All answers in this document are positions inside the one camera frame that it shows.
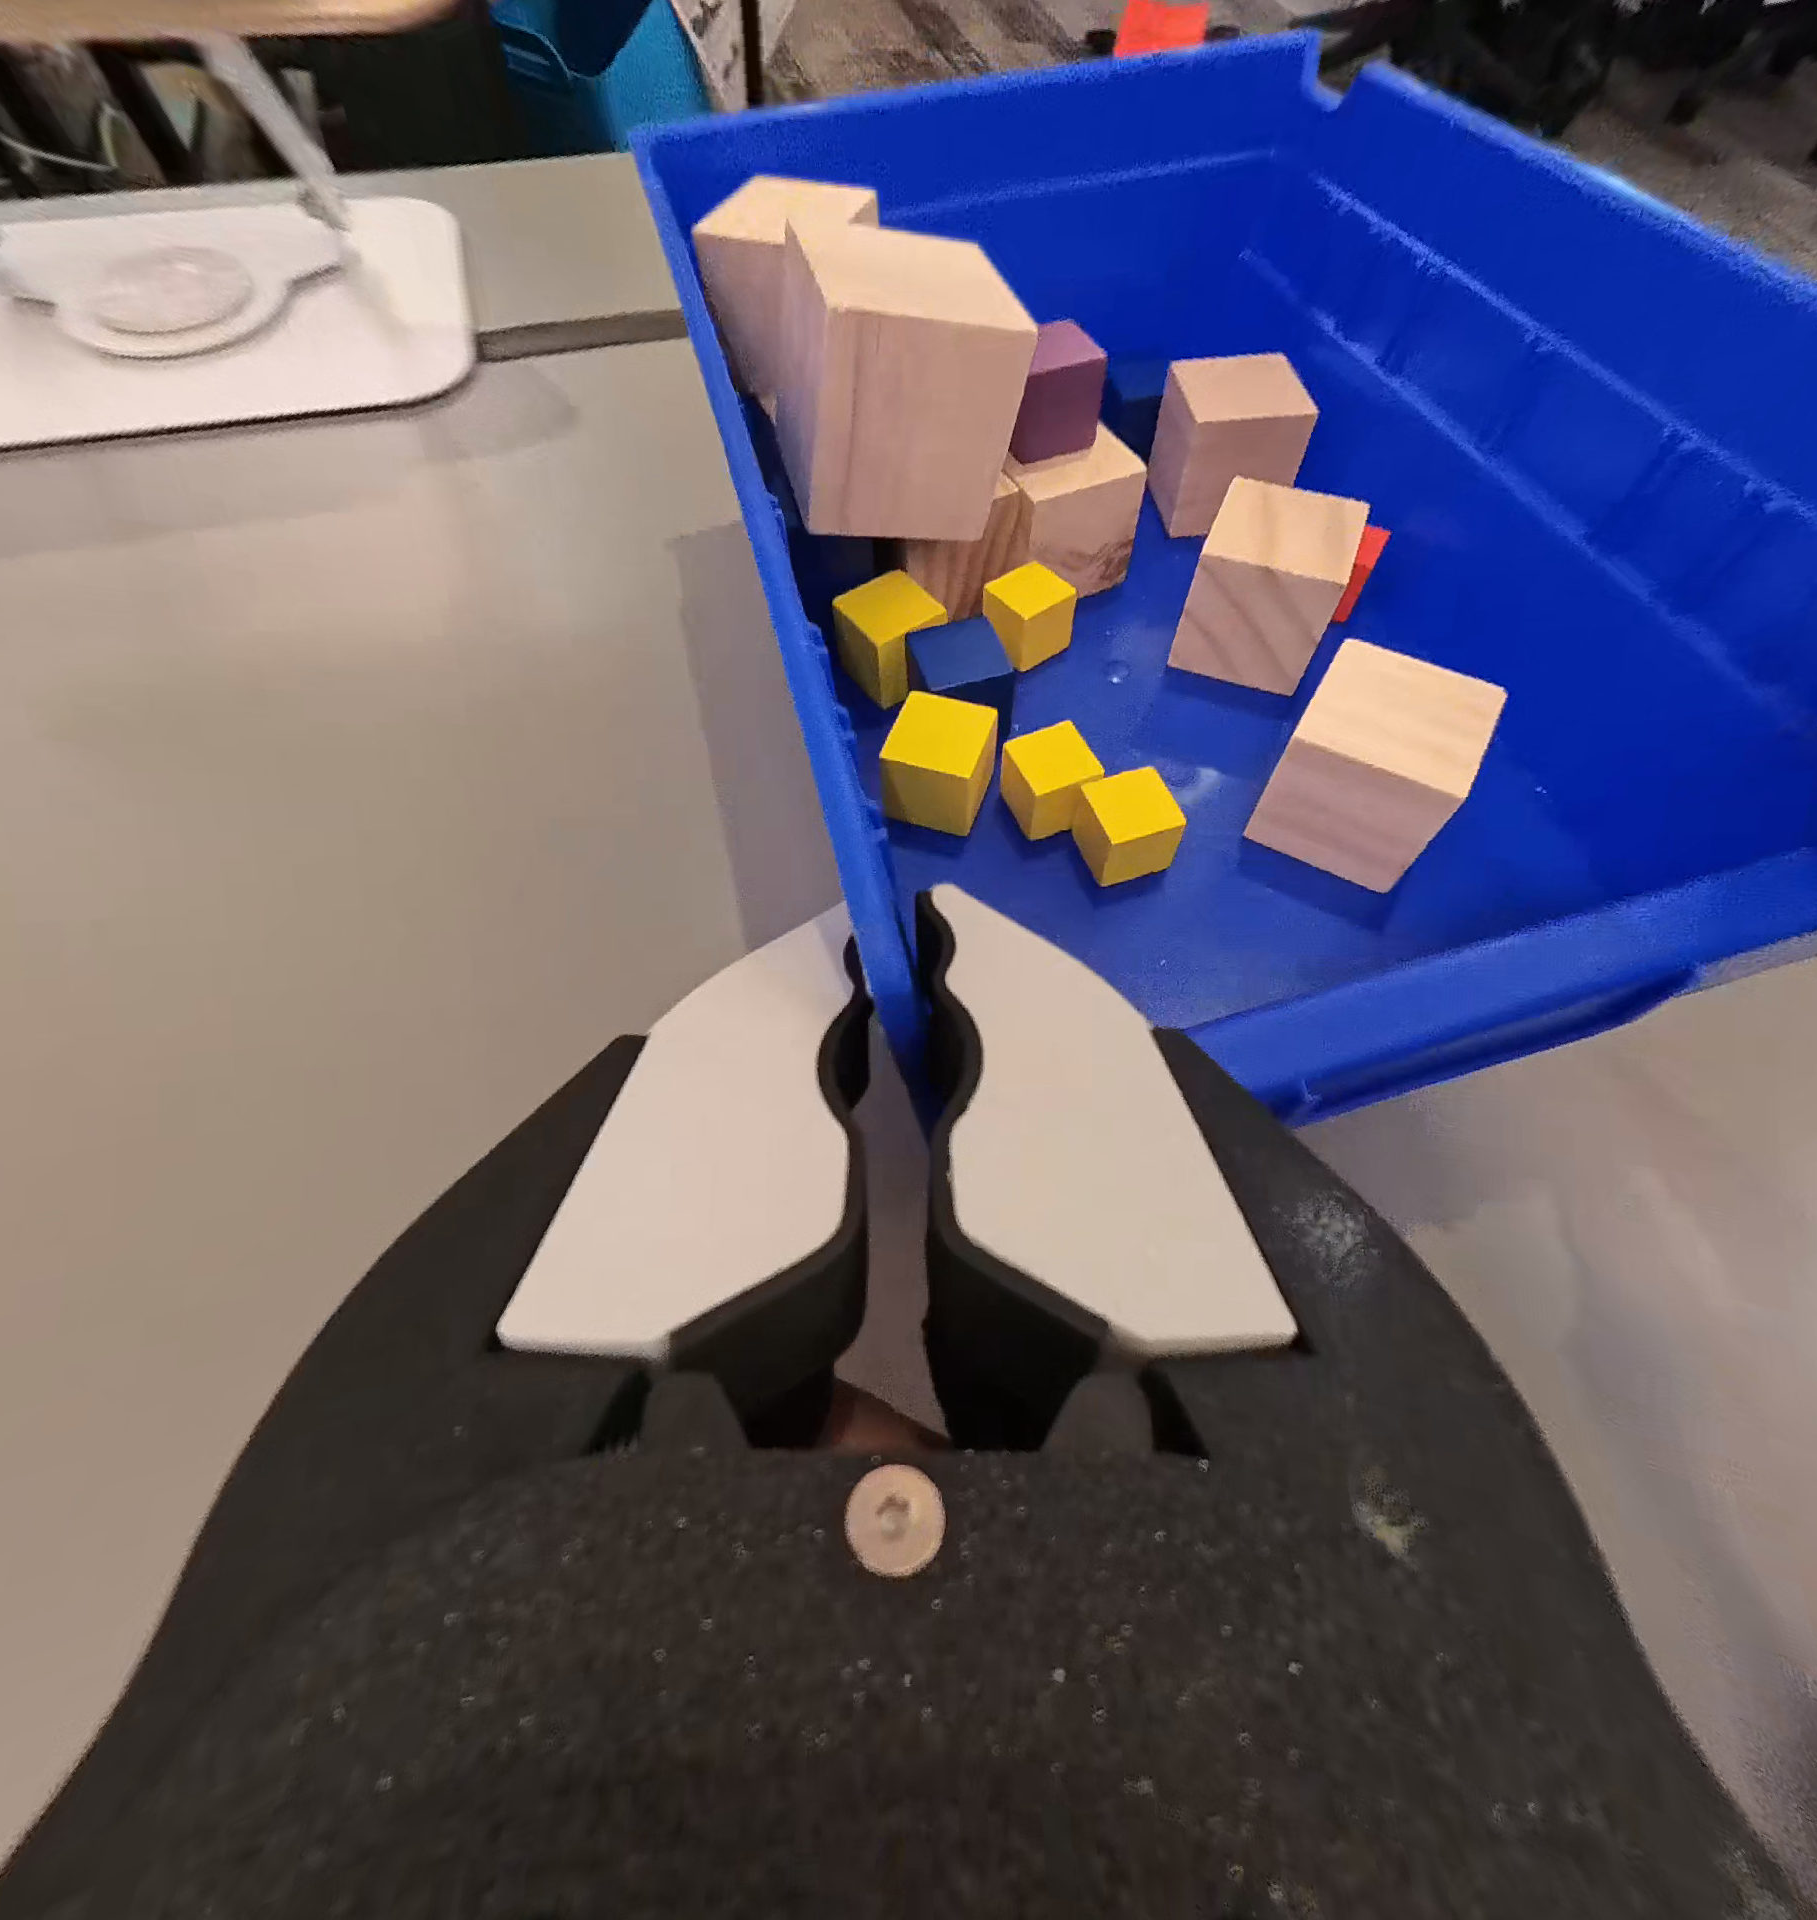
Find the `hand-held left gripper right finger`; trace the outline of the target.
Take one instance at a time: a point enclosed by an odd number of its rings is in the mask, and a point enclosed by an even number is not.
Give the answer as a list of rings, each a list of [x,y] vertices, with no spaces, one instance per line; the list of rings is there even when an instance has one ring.
[[[916,900],[925,1354],[955,1445],[1043,1445],[1102,1372],[1288,1354],[1300,1317],[1161,1037],[962,882]]]

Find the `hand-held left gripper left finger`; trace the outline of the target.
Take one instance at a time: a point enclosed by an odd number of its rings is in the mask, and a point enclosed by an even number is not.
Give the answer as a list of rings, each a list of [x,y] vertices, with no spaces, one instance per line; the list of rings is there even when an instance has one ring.
[[[828,907],[670,1005],[619,1077],[495,1341],[712,1379],[788,1439],[834,1394],[868,1300],[852,1120],[873,997]]]

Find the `small yellow cube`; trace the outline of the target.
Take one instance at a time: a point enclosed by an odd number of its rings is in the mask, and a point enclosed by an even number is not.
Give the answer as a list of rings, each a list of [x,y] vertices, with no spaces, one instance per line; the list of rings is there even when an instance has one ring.
[[[1068,818],[1098,887],[1122,887],[1174,863],[1186,835],[1186,811],[1158,767],[1129,767],[1082,782]]]
[[[941,624],[951,624],[946,603],[901,566],[834,598],[836,659],[884,709],[908,694],[908,635]]]
[[[999,792],[1030,842],[1068,832],[1076,795],[1093,777],[1106,777],[1106,763],[1068,720],[1000,741]]]
[[[1019,673],[1068,648],[1073,614],[1076,587],[1044,563],[1021,563],[986,581],[986,620]]]
[[[971,835],[988,795],[999,705],[908,692],[880,741],[884,818]]]

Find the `blue plastic bin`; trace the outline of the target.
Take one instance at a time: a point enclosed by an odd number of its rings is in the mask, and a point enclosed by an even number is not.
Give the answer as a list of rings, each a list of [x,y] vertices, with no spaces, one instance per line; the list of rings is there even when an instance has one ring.
[[[1306,33],[703,117],[630,155],[776,627],[876,1022],[931,1100],[916,897],[941,880],[1102,971],[1284,1120],[1558,1043],[1817,946],[1817,284]],[[1122,362],[1284,347],[1302,481],[1390,530],[1300,700],[1166,673],[1198,542],[1019,694],[1186,806],[1169,870],[1098,887],[988,797],[880,816],[888,720],[808,624],[690,228],[748,175],[848,179],[979,242]],[[1508,692],[1466,795],[1372,897],[1241,827],[1343,639]]]

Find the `small purple cube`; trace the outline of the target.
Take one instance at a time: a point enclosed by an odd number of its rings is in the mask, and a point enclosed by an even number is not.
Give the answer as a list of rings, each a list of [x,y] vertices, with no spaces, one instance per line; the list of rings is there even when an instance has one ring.
[[[1073,315],[1039,328],[1011,461],[1039,465],[1093,444],[1111,353]]]

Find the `pile of plain wooden cubes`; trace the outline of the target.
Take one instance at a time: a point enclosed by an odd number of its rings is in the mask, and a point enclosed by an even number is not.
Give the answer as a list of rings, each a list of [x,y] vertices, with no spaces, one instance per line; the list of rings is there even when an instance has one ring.
[[[1302,685],[1372,504],[1300,484],[1321,404],[1284,353],[1174,362],[1152,458],[1102,422],[1089,451],[1019,465],[1043,326],[983,244],[884,228],[873,190],[752,175],[697,225],[697,258],[737,371],[776,404],[806,533],[898,546],[951,624],[1021,563],[1065,573],[1082,609],[1125,587],[1153,498],[1166,539],[1201,542],[1166,668]]]

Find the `grey desk hatch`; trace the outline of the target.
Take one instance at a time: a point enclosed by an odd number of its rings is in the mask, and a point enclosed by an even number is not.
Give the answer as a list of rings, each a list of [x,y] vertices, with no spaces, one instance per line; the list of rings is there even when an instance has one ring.
[[[683,313],[669,306],[650,306],[650,308],[619,308],[619,313],[589,313],[589,315],[486,326],[475,338],[475,353],[479,362],[522,362],[522,358],[555,358],[555,353],[579,353],[579,347],[659,346],[659,340],[683,340],[683,338],[686,338]]]

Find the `white desk stand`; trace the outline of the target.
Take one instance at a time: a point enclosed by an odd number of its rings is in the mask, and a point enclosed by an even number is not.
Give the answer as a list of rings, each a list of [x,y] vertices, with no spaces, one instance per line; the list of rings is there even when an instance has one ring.
[[[475,371],[458,221],[347,197],[248,34],[180,45],[294,179],[0,203],[0,451],[393,409]]]

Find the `teal bag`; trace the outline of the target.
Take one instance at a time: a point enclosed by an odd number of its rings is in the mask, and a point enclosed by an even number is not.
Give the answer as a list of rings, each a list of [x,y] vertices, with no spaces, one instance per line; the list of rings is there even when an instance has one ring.
[[[629,151],[630,131],[712,111],[703,67],[669,0],[650,0],[619,52],[619,3],[498,0],[495,34],[532,155]]]

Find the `white printed sheet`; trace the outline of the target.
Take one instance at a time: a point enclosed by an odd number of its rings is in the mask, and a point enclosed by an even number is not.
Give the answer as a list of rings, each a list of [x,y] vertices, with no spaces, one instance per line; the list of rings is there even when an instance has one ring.
[[[757,0],[676,0],[686,52],[718,111],[739,111],[752,97],[752,40],[760,40]]]

